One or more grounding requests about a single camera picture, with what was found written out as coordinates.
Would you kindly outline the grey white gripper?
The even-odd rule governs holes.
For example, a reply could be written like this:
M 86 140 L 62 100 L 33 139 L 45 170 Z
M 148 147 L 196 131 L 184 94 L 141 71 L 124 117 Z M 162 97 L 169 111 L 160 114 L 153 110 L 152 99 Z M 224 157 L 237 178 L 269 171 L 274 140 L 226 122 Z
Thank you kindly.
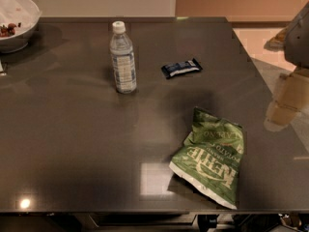
M 276 81 L 264 121 L 268 131 L 281 131 L 309 104 L 309 2 L 288 25 L 284 55 L 298 67 Z

